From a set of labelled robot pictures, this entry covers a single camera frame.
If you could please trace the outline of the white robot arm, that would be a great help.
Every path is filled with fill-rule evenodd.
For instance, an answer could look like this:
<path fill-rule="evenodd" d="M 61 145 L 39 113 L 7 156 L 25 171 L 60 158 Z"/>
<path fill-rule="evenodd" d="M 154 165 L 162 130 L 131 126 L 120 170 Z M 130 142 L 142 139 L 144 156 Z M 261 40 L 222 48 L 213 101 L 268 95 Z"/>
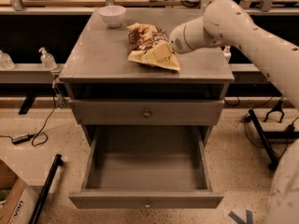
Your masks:
<path fill-rule="evenodd" d="M 169 39 L 173 51 L 180 54 L 224 45 L 236 47 L 299 108 L 298 47 L 260 28 L 234 1 L 213 1 L 203 15 L 177 26 Z M 276 172 L 265 224 L 299 224 L 299 143 L 292 143 L 273 164 Z"/>

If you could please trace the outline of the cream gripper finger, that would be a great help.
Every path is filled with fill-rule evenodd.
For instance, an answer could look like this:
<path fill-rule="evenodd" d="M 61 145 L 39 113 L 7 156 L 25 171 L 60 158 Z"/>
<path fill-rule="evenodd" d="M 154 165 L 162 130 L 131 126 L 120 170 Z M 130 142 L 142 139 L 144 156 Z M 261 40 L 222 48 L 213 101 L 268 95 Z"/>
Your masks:
<path fill-rule="evenodd" d="M 161 42 L 152 49 L 147 50 L 141 58 L 143 63 L 176 62 L 177 58 L 168 42 Z"/>

